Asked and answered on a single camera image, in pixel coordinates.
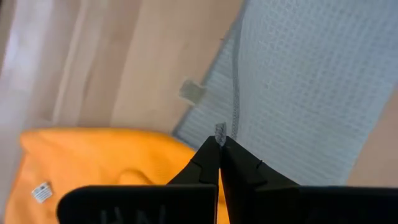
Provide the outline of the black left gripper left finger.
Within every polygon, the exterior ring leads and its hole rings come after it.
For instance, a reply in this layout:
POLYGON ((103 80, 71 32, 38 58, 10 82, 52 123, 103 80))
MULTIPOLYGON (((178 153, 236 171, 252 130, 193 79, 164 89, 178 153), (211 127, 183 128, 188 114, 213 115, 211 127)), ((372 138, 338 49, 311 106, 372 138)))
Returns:
POLYGON ((165 185, 91 185, 62 197, 60 224, 216 224, 220 145, 214 136, 165 185))

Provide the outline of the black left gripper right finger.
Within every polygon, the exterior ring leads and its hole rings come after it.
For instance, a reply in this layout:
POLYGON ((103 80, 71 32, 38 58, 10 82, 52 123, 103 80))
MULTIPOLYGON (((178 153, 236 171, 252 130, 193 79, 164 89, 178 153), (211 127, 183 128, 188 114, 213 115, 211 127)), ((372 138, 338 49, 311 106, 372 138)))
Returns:
POLYGON ((398 224, 398 188, 300 185, 231 138, 220 170, 231 224, 398 224))

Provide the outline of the orange microfiber towel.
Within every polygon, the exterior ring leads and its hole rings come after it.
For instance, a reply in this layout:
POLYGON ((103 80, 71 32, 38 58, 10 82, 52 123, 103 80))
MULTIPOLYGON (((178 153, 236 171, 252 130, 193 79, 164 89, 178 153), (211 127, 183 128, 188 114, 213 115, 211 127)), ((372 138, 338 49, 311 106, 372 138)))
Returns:
POLYGON ((23 155, 5 224, 59 224, 61 198, 87 185, 162 185, 193 157, 166 134, 133 129, 36 129, 22 133, 23 155))

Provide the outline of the grey waffle microfiber towel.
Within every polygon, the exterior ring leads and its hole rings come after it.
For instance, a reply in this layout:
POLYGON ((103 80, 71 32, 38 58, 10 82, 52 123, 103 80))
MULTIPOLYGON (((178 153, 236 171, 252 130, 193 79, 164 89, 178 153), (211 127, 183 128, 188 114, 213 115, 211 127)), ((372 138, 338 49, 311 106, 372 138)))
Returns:
POLYGON ((215 126, 303 185, 342 185, 398 83, 398 0, 246 0, 174 136, 215 126))

